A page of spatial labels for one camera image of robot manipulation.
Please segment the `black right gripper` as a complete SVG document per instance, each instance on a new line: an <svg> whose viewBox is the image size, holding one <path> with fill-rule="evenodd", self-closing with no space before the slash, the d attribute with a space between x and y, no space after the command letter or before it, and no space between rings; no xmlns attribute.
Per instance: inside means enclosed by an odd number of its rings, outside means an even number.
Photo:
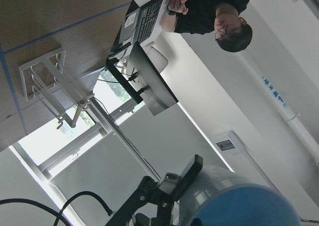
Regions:
<svg viewBox="0 0 319 226"><path fill-rule="evenodd" d="M137 189L110 218L106 226L125 226L139 208L147 203L155 205L158 203L160 190L172 197L174 201L179 201L202 167L203 158L196 154L180 175L166 173L164 179L159 183L159 188L158 182L150 176L144 176Z"/></svg>

